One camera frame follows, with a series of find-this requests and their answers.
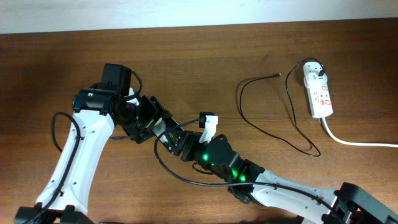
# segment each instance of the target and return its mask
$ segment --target power strip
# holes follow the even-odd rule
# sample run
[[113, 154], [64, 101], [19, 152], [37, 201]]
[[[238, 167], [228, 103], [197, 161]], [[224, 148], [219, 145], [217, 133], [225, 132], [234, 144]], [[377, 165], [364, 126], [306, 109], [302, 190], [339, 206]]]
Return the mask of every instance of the power strip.
[[303, 66], [304, 84], [307, 87], [313, 118], [324, 118], [333, 113], [328, 88], [327, 75], [319, 73], [322, 67], [318, 62], [307, 62]]

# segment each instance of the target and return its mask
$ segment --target white wall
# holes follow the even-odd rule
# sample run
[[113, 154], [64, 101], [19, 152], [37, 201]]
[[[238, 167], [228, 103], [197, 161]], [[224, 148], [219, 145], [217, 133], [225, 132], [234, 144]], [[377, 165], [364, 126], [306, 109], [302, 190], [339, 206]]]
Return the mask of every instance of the white wall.
[[398, 0], [0, 0], [0, 33], [398, 17]]

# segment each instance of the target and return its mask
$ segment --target white cord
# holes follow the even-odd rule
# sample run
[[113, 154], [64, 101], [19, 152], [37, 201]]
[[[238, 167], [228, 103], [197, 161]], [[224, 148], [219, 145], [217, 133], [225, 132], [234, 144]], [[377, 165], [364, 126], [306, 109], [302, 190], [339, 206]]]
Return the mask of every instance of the white cord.
[[325, 118], [321, 118], [322, 119], [322, 123], [323, 123], [323, 127], [325, 127], [326, 132], [330, 135], [330, 137], [332, 139], [334, 139], [336, 142], [340, 142], [342, 144], [347, 144], [350, 146], [382, 146], [382, 147], [398, 147], [398, 144], [387, 144], [387, 143], [360, 143], [360, 142], [346, 142], [343, 140], [340, 140], [338, 138], [336, 138], [336, 136], [334, 136], [329, 127], [328, 124], [326, 123], [326, 119]]

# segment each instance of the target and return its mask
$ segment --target brown tabletop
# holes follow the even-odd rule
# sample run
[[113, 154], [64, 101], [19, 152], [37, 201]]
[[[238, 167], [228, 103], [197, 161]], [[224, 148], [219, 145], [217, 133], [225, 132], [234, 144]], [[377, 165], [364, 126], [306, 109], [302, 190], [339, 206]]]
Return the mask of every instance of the brown tabletop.
[[[334, 113], [327, 120], [333, 133], [347, 141], [397, 142], [397, 27], [397, 19], [371, 19], [0, 35], [0, 223], [12, 223], [17, 209], [33, 206], [43, 191], [60, 156], [50, 135], [52, 115], [72, 113], [73, 96], [100, 81], [104, 63], [136, 71], [144, 82], [142, 94], [156, 96], [179, 123], [201, 111], [216, 113], [217, 133], [242, 158], [317, 187], [338, 189], [351, 182], [397, 213], [398, 149], [332, 140], [311, 117], [301, 67], [289, 88], [298, 125], [321, 157], [260, 133], [236, 109], [239, 82], [282, 73], [247, 87], [244, 112], [259, 127], [308, 149], [292, 126], [284, 82], [298, 61], [316, 57], [329, 78]], [[59, 119], [61, 144], [69, 127]], [[114, 135], [122, 134], [116, 128]], [[287, 215], [245, 205], [224, 188], [173, 178], [157, 162], [153, 142], [108, 141], [90, 191], [88, 216], [94, 222], [238, 223]], [[184, 177], [220, 182], [165, 150], [161, 156]]]

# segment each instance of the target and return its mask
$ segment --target robotic arm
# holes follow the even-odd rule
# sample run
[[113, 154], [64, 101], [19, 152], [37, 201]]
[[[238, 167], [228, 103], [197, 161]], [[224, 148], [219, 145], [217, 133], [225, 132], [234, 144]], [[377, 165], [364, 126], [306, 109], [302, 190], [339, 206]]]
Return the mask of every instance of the robotic arm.
[[[75, 97], [73, 119], [77, 126], [72, 124], [53, 176], [35, 206], [20, 207], [15, 223], [47, 224], [57, 218], [63, 224], [93, 223], [86, 216], [91, 182], [116, 125], [138, 144], [160, 137], [169, 153], [217, 175], [228, 183], [228, 192], [244, 203], [288, 210], [302, 217], [302, 223], [398, 223], [397, 214], [353, 184], [344, 183], [340, 190], [311, 187], [240, 158], [226, 136], [213, 137], [218, 122], [213, 113], [200, 113], [203, 133], [176, 128], [172, 115], [155, 97], [133, 94], [129, 87], [131, 73], [122, 65], [106, 64], [101, 83], [82, 89]], [[68, 170], [79, 138], [77, 130], [80, 141]], [[66, 170], [67, 177], [57, 190]]]

